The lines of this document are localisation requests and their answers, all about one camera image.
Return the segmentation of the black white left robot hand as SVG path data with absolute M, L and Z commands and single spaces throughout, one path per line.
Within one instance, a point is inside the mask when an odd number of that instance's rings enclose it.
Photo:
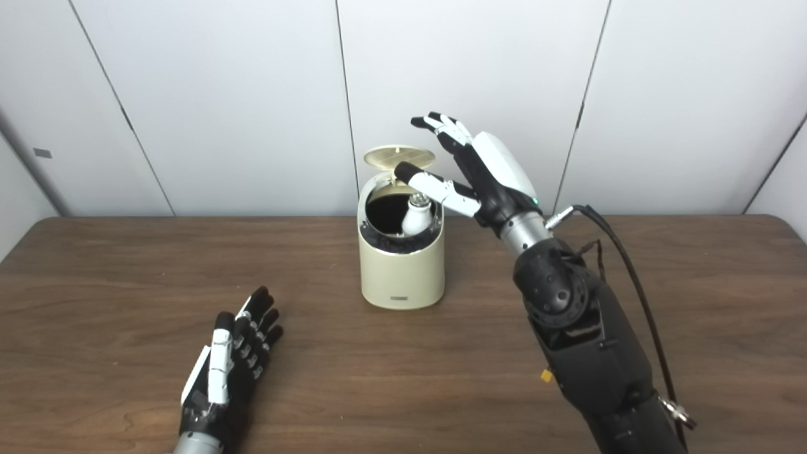
M 237 313 L 218 314 L 211 341 L 202 348 L 181 394 L 180 436 L 204 434 L 223 451 L 242 442 L 253 395 L 283 335 L 279 317 L 265 286 Z

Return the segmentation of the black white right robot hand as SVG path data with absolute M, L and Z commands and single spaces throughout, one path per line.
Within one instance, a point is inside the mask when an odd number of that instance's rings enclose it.
M 432 201 L 476 219 L 496 236 L 514 216 L 540 212 L 533 184 L 501 140 L 486 132 L 473 137 L 462 122 L 437 112 L 415 116 L 411 124 L 438 138 L 467 184 L 455 183 L 412 163 L 397 164 L 395 178 Z

